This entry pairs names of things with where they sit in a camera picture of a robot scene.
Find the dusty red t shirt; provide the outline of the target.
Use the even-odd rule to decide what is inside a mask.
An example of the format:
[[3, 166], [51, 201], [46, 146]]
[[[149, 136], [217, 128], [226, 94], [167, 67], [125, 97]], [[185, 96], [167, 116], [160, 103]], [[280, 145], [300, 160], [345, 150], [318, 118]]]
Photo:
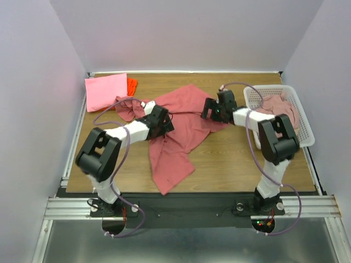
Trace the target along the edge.
[[155, 102], [173, 115], [174, 131], [149, 141], [151, 170], [141, 161], [141, 147], [132, 148], [127, 166], [116, 177], [123, 192], [195, 192], [204, 181], [189, 159], [211, 133], [219, 132], [226, 124], [202, 119], [201, 113], [209, 95], [190, 84], [161, 95]]

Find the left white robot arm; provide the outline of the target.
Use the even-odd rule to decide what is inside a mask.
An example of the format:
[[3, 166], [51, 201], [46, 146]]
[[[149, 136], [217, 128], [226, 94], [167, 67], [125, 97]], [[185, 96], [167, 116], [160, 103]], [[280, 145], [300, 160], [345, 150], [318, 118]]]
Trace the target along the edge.
[[144, 106], [145, 116], [126, 125], [102, 130], [92, 129], [78, 152], [75, 163], [89, 177], [98, 194], [88, 204], [96, 212], [117, 216], [126, 204], [114, 183], [114, 176], [126, 160], [130, 145], [147, 141], [174, 130], [169, 111], [154, 101]]

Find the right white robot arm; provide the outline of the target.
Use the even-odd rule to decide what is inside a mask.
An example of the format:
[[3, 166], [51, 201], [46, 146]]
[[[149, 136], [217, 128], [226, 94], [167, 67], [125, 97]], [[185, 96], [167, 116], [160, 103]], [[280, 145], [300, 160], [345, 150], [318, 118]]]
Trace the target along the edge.
[[249, 147], [259, 171], [261, 180], [253, 194], [252, 207], [255, 212], [264, 214], [280, 202], [282, 178], [290, 163], [299, 151], [300, 145], [289, 117], [269, 115], [249, 107], [239, 107], [231, 90], [217, 93], [218, 99], [206, 98], [201, 118], [215, 122], [241, 126], [246, 133], [258, 133], [264, 166], [261, 167], [254, 155], [251, 141]]

